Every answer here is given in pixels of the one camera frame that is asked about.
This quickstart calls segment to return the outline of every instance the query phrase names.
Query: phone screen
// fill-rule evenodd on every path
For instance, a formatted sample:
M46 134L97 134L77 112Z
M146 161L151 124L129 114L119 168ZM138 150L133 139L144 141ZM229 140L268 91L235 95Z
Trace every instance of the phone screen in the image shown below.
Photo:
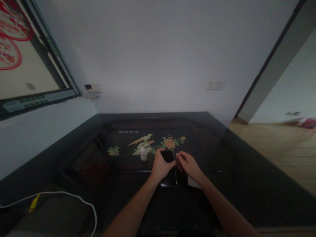
M162 151L162 157L167 163L173 161L173 152L172 151ZM177 186L177 176L175 173L175 167L173 167L167 176L160 182L160 186L164 188L172 188Z

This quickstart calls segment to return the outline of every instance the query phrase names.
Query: painted bird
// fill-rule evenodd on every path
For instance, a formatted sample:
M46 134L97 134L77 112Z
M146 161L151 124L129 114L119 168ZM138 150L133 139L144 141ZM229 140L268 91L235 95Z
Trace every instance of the painted bird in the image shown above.
M150 133L150 134L148 134L147 136L141 137L140 139L137 139L136 141L132 142L130 145L137 144L137 143L139 143L139 142L141 142L141 141L146 141L146 140L148 140L152 135L153 135L153 134Z

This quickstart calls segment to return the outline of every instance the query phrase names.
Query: person's left hand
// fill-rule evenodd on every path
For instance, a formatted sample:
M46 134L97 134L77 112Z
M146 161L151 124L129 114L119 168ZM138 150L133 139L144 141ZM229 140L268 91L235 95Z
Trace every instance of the person's left hand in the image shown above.
M158 183L167 176L169 171L177 165L177 162L173 160L170 163L167 163L164 158L161 155L161 151L164 151L165 149L160 148L156 150L156 155L155 155L155 161L152 166L152 171L151 171L151 177L153 180Z

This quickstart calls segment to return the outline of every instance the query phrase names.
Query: red decoration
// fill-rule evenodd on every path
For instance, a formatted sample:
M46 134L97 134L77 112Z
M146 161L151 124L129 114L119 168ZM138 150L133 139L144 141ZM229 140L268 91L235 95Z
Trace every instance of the red decoration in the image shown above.
M0 35L12 40L28 41L33 29L14 0L0 0Z
M22 55L14 42L0 36L0 70L11 70L20 66Z

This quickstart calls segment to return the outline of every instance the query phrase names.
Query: white bottle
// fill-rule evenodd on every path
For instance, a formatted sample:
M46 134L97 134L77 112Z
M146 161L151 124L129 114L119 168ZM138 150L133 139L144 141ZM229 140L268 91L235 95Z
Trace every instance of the white bottle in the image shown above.
M143 148L143 147L141 147L141 159L142 159L142 161L147 160L146 151L145 151L145 148Z

